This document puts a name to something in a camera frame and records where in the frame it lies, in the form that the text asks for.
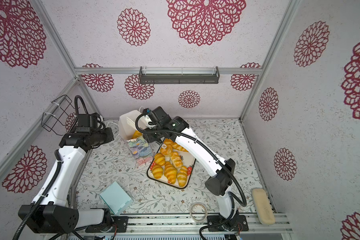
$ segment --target beige sponge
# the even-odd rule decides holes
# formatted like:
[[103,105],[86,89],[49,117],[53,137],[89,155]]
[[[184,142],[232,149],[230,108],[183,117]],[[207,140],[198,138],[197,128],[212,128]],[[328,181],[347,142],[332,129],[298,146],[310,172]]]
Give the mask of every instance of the beige sponge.
[[262,188],[252,189],[253,203],[259,220],[264,225],[272,225],[276,222],[267,193]]

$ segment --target gift bag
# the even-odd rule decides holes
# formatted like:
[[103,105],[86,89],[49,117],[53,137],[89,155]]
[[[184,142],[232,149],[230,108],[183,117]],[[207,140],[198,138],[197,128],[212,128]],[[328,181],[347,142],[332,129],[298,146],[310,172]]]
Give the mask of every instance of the gift bag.
[[[141,113],[138,110],[133,110],[129,113],[121,115],[119,118],[120,137],[125,142],[125,145],[128,147],[129,151],[131,151],[132,156],[134,156],[139,166],[146,162],[151,162],[153,159],[152,149],[144,137],[140,136],[137,138],[132,138],[136,129],[134,126],[128,124],[128,122],[131,120],[135,122],[140,114]],[[142,119],[139,119],[138,125],[141,129],[147,128],[146,123]]]

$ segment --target white ring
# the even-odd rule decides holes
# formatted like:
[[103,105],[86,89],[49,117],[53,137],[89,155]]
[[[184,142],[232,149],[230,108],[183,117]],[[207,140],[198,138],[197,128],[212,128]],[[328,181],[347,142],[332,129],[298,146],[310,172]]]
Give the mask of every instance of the white ring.
[[[205,216],[204,216],[204,218],[203,219],[196,219],[195,217],[193,217],[193,215],[192,215],[192,209],[194,208],[194,207],[196,207],[196,206],[201,206],[203,209],[204,209],[204,211],[205,211]],[[208,215],[208,213],[207,213],[207,211],[206,211],[206,207],[205,207],[205,205],[204,204],[202,204],[202,203],[200,203],[200,202],[196,202],[196,203],[194,203],[192,206],[191,206],[191,209],[189,210],[189,215],[191,216],[191,218],[192,218],[192,220],[194,221],[194,222],[204,222],[205,220],[206,220],[206,217],[207,217],[207,215]]]

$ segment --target tray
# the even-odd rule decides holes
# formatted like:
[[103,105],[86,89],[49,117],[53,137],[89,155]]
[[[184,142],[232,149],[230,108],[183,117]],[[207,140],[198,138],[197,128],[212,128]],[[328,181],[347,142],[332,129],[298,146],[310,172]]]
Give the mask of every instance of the tray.
[[[159,179],[155,179],[154,178],[154,175],[152,174],[152,167],[154,165],[156,165],[156,163],[152,160],[151,164],[149,165],[149,168],[147,169],[147,177],[152,179],[152,180],[155,180],[155,181],[158,181],[158,182],[162,182],[166,185],[169,185],[171,187],[175,187],[175,188],[178,188],[178,189],[184,189],[188,186],[188,183],[189,183],[189,179],[191,178],[191,175],[192,175],[192,171],[193,171],[193,166],[195,165],[195,157],[192,156],[192,154],[190,154],[189,152],[183,152],[183,151],[179,151],[179,150],[173,150],[174,152],[178,152],[179,155],[182,157],[182,160],[183,160],[183,165],[187,167],[187,170],[188,170],[188,176],[187,176],[187,182],[185,183],[185,185],[183,187],[180,187],[179,184],[178,184],[178,181],[177,181],[177,178],[176,178],[176,182],[174,184],[170,184],[168,183],[168,179],[164,176],[164,174],[161,176],[161,178]],[[165,160],[166,161],[170,161],[170,158],[169,157],[165,157]]]

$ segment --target table surface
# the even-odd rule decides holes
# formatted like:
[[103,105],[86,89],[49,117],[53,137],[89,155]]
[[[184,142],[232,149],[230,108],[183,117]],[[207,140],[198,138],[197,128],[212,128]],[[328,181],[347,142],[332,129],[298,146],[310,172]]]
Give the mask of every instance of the table surface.
[[[235,177],[244,190],[247,206],[241,207],[237,202],[235,206],[240,212],[256,212],[251,189],[262,188],[262,185],[239,120],[193,119],[187,122],[213,151],[236,162]],[[117,136],[118,127],[112,123],[109,126]],[[153,151],[159,148],[158,144],[151,146]],[[115,141],[94,149],[76,188],[77,208],[107,207],[99,194],[116,181],[133,200],[124,213],[188,213],[195,202],[203,203],[209,213],[219,212],[215,196],[204,185],[209,175],[197,161],[188,186],[182,190],[149,179],[146,175],[149,164],[138,166],[119,136]]]

